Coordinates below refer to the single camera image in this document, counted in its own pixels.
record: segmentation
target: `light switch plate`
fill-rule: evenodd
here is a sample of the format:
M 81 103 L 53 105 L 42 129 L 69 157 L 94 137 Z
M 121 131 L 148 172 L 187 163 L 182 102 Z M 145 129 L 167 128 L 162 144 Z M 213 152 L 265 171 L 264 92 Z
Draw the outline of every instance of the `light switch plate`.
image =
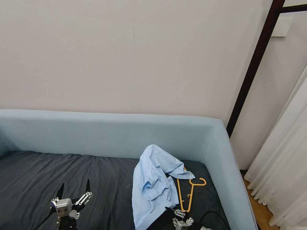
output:
M 286 37 L 292 20 L 292 15 L 280 15 L 273 30 L 272 37 Z

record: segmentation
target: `black fabric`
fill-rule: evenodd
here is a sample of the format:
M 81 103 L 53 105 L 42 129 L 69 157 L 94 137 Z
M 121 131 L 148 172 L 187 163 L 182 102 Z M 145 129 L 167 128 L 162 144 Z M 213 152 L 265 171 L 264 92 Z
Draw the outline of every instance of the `black fabric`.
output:
M 80 213 L 79 230 L 133 230 L 131 193 L 133 170 L 137 159 L 95 157 L 90 155 L 9 152 L 0 158 L 0 229 L 31 230 L 49 213 L 50 201 L 62 183 L 63 198 L 78 198 L 91 181 L 94 196 Z M 198 162 L 183 161 L 196 178 L 207 181 L 194 187 L 190 216 L 199 221 L 212 210 L 226 219 L 215 187 L 206 167 Z M 188 181 L 180 180 L 188 207 Z M 53 214 L 39 229 L 55 230 Z M 216 215 L 208 215 L 203 225 L 213 230 L 226 227 Z M 172 220 L 162 215 L 150 229 L 173 230 Z

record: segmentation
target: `black cable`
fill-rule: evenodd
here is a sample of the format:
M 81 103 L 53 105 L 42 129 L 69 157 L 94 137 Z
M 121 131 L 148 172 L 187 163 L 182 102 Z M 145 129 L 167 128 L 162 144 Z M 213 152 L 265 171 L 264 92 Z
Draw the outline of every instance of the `black cable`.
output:
M 224 220 L 224 218 L 223 218 L 220 214 L 218 214 L 217 212 L 214 212 L 214 211 L 205 212 L 205 213 L 202 215 L 201 219 L 200 219 L 200 223 L 202 223 L 202 220 L 204 219 L 204 217 L 205 217 L 207 214 L 209 214 L 209 213 L 214 213 L 214 214 L 216 214 L 219 218 L 221 218 L 221 220 L 223 221 L 223 223 L 225 224 L 225 226 L 227 227 L 227 229 L 228 229 L 228 230 L 231 230 L 230 227 L 228 226 L 227 222 Z
M 33 230 L 37 230 L 43 223 L 46 222 L 46 220 L 47 220 L 49 217 L 51 217 L 52 214 L 53 214 L 53 213 L 49 213 L 49 215 L 48 215 L 45 219 L 43 219 L 43 221 L 40 222 L 39 225 L 38 225 L 35 229 L 33 229 Z

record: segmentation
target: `white curtain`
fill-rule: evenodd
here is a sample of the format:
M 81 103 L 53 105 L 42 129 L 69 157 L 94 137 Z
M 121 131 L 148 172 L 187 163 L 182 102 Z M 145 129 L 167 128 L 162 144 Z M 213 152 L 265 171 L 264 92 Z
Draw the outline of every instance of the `white curtain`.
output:
M 245 179 L 270 225 L 307 230 L 307 67 Z

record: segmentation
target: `light blue sofa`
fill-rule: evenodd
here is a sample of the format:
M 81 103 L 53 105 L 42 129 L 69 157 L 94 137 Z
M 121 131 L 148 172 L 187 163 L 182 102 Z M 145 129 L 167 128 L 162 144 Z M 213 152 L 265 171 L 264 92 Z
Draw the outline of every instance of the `light blue sofa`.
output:
M 208 168 L 232 230 L 257 230 L 221 120 L 194 116 L 0 110 L 0 155 L 14 150 L 139 158 L 156 144 Z

